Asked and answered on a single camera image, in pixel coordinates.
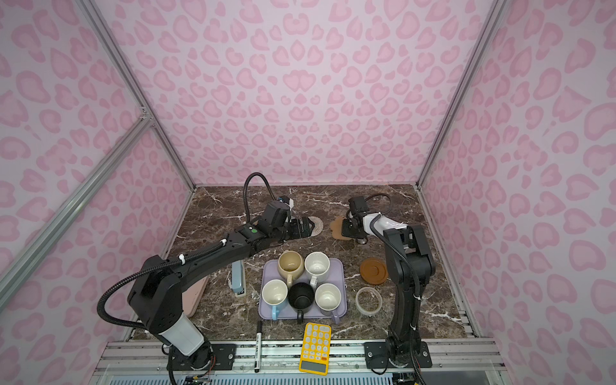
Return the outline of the cork paw-shaped coaster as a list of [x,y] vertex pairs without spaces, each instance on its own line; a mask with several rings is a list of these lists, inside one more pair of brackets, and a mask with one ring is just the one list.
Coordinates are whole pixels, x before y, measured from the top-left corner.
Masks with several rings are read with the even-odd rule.
[[344,217],[337,217],[330,223],[332,237],[340,241],[351,241],[350,237],[345,237],[342,234]]

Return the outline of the multicolour woven round coaster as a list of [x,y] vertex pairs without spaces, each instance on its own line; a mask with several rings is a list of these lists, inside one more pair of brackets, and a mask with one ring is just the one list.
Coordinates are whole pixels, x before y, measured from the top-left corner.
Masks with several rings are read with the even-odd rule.
[[308,218],[311,223],[311,237],[316,237],[323,231],[322,219],[310,216]]

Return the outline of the beige ceramic mug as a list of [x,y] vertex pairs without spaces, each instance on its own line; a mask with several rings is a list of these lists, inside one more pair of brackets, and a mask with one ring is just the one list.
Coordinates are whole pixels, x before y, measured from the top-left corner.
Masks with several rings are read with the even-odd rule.
[[304,273],[303,257],[291,250],[287,250],[278,258],[278,273],[283,282],[290,288]]

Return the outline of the brown round wooden coaster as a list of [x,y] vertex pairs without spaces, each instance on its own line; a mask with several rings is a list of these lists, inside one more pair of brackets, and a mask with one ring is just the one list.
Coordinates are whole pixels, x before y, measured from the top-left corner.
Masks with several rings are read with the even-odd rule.
[[367,258],[360,265],[360,277],[369,285],[381,285],[388,279],[386,264],[378,258]]

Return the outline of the white speckled mug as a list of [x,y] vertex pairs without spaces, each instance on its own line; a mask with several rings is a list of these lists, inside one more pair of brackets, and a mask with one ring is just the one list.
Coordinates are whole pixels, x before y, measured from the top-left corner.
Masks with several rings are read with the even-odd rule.
[[310,253],[305,261],[306,273],[310,276],[310,285],[316,290],[317,287],[326,282],[330,273],[330,258],[322,252]]

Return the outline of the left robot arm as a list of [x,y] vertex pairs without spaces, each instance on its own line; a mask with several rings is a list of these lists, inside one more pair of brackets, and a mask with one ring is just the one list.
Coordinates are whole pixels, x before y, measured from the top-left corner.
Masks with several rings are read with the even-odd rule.
[[287,203],[271,201],[262,215],[215,244],[168,261],[158,256],[146,260],[128,293],[128,304],[144,329],[169,346],[169,370],[212,366],[210,342],[184,313],[182,295],[186,290],[236,261],[322,232],[320,218],[293,218],[290,211]]

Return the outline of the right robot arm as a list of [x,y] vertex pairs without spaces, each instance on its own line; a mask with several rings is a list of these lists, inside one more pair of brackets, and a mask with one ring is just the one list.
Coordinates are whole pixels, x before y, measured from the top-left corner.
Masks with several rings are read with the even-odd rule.
[[436,272],[424,227],[391,220],[370,208],[369,200],[378,197],[352,197],[343,219],[342,235],[366,242],[373,235],[383,242],[388,277],[395,284],[394,315],[385,341],[386,359],[376,358],[372,368],[432,367],[428,345],[420,336],[420,305],[425,289]]

